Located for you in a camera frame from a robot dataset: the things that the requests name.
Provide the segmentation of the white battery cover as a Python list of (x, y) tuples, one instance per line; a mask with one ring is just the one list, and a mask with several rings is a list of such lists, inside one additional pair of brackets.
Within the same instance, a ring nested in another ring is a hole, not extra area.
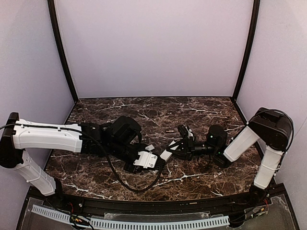
[(146, 149), (147, 151), (152, 151), (152, 150), (155, 149), (155, 147), (151, 144), (151, 145), (145, 147), (145, 149)]

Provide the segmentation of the white remote control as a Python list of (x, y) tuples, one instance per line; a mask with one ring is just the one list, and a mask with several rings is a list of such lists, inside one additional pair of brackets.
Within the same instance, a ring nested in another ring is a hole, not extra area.
[[(164, 150), (161, 154), (160, 154), (160, 158), (163, 159), (165, 162), (167, 162), (170, 157), (171, 157), (172, 153), (167, 151), (167, 150)], [(156, 170), (151, 170), (151, 173), (152, 174), (157, 174), (159, 171), (159, 168), (157, 168)]]

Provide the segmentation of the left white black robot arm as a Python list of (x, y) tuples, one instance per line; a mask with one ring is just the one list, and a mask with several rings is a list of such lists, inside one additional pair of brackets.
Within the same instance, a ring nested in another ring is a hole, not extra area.
[(0, 165), (16, 170), (45, 197), (62, 199), (61, 182), (48, 175), (30, 157), (27, 149), (65, 150), (106, 157), (125, 163), (130, 173), (143, 170), (162, 173), (165, 159), (153, 153), (153, 146), (142, 142), (142, 128), (131, 117), (120, 116), (112, 123), (79, 123), (55, 125), (26, 121), (18, 113), (11, 113), (0, 138)]

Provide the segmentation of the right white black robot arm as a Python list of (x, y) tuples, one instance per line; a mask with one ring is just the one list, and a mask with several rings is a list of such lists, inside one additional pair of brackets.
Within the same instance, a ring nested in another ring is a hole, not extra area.
[(227, 141), (228, 134), (220, 125), (211, 125), (203, 142), (196, 140), (188, 126), (180, 125), (178, 131), (181, 139), (170, 144), (166, 151), (184, 161), (212, 156), (215, 165), (223, 169), (237, 161), (252, 146), (260, 149), (260, 143), (265, 144), (259, 170), (242, 203), (254, 206), (269, 194), (271, 181), (279, 171), (295, 134), (293, 120), (285, 112), (263, 107), (230, 141)]

